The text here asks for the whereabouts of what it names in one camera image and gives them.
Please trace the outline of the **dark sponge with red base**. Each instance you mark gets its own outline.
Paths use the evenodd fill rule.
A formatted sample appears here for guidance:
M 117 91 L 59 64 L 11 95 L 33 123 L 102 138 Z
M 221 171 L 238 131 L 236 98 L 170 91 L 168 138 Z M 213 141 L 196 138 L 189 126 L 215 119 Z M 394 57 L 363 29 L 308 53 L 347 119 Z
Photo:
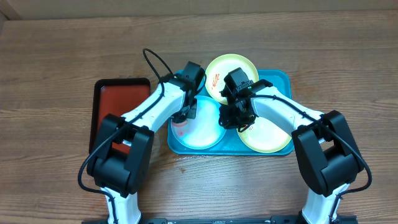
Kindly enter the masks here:
M 181 123 L 172 122 L 171 126 L 172 126 L 172 132 L 177 138 L 184 136 L 189 130 L 187 120 Z

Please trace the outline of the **light blue plate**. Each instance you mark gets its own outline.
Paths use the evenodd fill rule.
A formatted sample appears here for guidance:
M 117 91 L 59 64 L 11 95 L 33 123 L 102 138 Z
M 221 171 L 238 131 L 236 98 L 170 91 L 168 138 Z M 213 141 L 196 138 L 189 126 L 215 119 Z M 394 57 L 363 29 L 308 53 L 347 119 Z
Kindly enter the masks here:
M 197 99 L 197 113 L 195 119 L 187 119 L 188 132 L 177 138 L 172 132 L 170 124 L 170 137 L 184 148 L 204 150 L 215 146 L 224 136 L 226 130 L 219 123 L 220 104 L 208 96 L 199 95 Z

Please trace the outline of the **green plate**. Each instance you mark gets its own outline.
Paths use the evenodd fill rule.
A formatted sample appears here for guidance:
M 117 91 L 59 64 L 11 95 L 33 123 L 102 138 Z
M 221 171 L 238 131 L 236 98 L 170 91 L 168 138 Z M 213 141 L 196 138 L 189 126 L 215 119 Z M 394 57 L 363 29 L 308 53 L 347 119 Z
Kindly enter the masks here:
M 221 96 L 220 91 L 223 90 L 225 86 L 225 76 L 237 68 L 241 68 L 253 82 L 259 80 L 259 74 L 254 64 L 242 55 L 221 55 L 215 58 L 207 67 L 205 88 L 208 94 L 217 102 L 224 105 L 227 104 L 227 99 Z
M 242 142 L 260 153 L 273 153 L 282 150 L 291 137 L 268 119 L 258 117 L 245 131 L 238 132 Z

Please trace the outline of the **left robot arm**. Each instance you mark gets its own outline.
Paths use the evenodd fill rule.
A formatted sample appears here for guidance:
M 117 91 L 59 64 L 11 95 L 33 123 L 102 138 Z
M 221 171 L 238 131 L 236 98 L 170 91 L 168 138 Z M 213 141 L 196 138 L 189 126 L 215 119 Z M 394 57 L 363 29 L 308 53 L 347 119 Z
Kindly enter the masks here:
M 169 118 L 191 118 L 202 76 L 176 73 L 160 79 L 149 92 L 146 78 L 96 82 L 90 155 L 80 170 L 94 178 L 106 198 L 105 223 L 139 223 L 137 192 L 149 168 L 154 134 Z

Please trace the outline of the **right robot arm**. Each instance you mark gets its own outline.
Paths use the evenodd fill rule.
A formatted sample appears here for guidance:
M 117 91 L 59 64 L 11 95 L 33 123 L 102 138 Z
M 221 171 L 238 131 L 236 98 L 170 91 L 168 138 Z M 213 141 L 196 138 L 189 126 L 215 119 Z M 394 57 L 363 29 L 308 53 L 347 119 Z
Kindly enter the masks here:
M 266 80 L 226 78 L 221 96 L 219 124 L 243 133 L 257 119 L 265 118 L 293 140 L 299 171 L 309 191 L 296 223 L 357 223 L 356 217 L 342 217 L 337 208 L 346 194 L 369 187 L 349 185 L 365 170 L 364 161 L 345 117 L 338 111 L 311 110 L 284 96 Z

